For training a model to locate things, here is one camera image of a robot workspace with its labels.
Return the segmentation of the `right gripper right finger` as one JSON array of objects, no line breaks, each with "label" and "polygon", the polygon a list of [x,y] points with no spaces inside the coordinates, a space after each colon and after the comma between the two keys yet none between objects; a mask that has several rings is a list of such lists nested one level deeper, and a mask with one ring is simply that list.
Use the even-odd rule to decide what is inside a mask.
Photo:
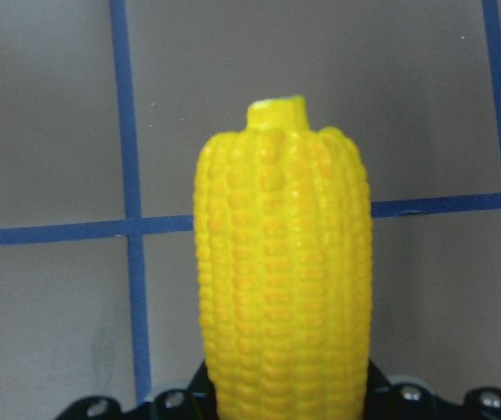
[{"label": "right gripper right finger", "polygon": [[450,397],[419,378],[387,375],[370,361],[363,418],[501,420],[501,388],[476,387]]}]

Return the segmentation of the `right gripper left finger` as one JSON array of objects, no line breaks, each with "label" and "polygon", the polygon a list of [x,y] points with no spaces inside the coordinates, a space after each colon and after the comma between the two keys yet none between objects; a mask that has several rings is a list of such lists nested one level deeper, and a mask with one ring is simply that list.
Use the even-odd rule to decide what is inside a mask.
[{"label": "right gripper left finger", "polygon": [[136,408],[123,411],[121,405],[108,396],[91,395],[72,402],[57,416],[57,420],[128,420],[128,419],[187,419],[215,418],[215,389],[202,362],[186,388],[170,388],[142,402]]}]

